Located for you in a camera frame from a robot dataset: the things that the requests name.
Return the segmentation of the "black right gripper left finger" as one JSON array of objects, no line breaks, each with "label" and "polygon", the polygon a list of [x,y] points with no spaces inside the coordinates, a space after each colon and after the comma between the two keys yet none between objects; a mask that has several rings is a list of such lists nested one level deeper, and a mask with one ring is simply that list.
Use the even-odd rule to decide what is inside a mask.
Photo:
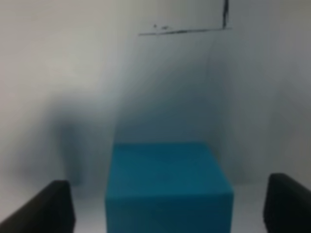
[{"label": "black right gripper left finger", "polygon": [[2,233],[72,233],[75,212],[70,183],[55,180],[0,223]]}]

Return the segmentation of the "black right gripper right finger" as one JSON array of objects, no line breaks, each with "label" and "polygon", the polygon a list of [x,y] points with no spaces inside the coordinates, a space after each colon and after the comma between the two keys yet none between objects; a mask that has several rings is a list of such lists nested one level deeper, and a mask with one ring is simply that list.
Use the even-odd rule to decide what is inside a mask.
[{"label": "black right gripper right finger", "polygon": [[268,233],[309,233],[311,191],[286,174],[271,174],[263,221]]}]

